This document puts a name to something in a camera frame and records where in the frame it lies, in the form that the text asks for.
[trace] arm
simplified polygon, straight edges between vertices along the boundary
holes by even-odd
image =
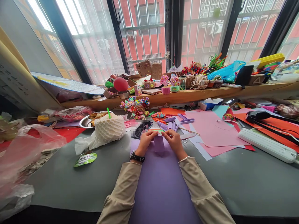
[[[158,132],[154,131],[143,133],[135,154],[143,157],[151,140],[157,134]],[[104,208],[97,224],[129,222],[141,167],[141,162],[135,160],[122,164],[115,187],[104,202]]]
[[[183,178],[189,188],[191,200],[204,224],[235,223],[219,193],[210,185],[194,158],[188,158],[178,133],[168,130],[162,133],[176,154]]]

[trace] windowsill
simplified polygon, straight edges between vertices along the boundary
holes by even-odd
[[[170,93],[169,95],[163,95],[162,93],[156,95],[143,94],[143,97],[149,97],[150,107],[162,106],[166,103],[177,104],[186,103],[197,100],[204,100],[207,98],[226,98],[234,96],[260,96],[268,94],[274,95],[275,93],[285,91],[295,91],[299,89],[299,82],[295,83],[278,83],[278,84],[262,84],[259,86],[246,86],[244,90],[241,88],[229,88],[221,87],[220,89],[208,88],[204,90],[186,90],[185,92]],[[82,101],[69,101],[64,102],[61,105],[66,108],[75,106],[90,106],[95,111],[106,110],[109,107],[110,110],[119,108],[120,103],[124,99],[120,99],[116,96],[111,99],[98,101],[97,99],[88,99]]]

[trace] pink flower pot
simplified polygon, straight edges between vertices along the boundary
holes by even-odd
[[[164,95],[170,94],[170,87],[169,86],[162,87],[162,93]]]

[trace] sticker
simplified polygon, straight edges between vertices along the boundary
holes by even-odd
[[[86,154],[86,155],[81,155],[79,157],[79,159],[76,161],[76,164],[74,167],[78,167],[84,164],[88,164],[88,163],[92,163],[93,161],[95,161],[97,158],[97,154],[96,153],[90,153],[90,154]]]

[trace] black wristwatch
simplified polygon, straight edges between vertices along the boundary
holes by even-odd
[[[134,159],[134,160],[139,161],[139,162],[144,162],[145,157],[141,157],[141,156],[135,155],[135,152],[136,152],[136,150],[134,150],[134,151],[132,152],[132,154],[131,154],[131,156],[130,156],[130,160],[131,160],[131,159]]]

